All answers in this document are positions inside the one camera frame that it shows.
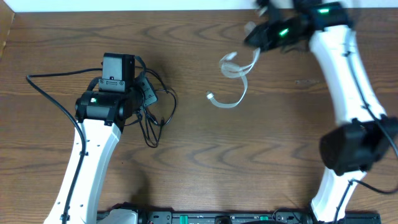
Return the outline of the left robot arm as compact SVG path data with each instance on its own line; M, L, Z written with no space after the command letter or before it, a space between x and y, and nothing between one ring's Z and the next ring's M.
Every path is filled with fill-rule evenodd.
M126 120L145 107L153 89L137 55L105 53L102 65L102 76L76 100L72 153L46 223L96 223L108 164Z

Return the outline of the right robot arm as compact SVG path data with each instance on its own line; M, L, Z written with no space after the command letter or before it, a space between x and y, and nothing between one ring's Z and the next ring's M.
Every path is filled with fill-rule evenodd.
M258 1L267 22L257 25L244 43L261 52L289 49L302 40L314 54L331 95L336 128L319 143L325 165L309 221L338 223L374 163L395 148L397 118L389 117L364 69L354 20L339 2L294 1L294 17L284 19L271 1Z

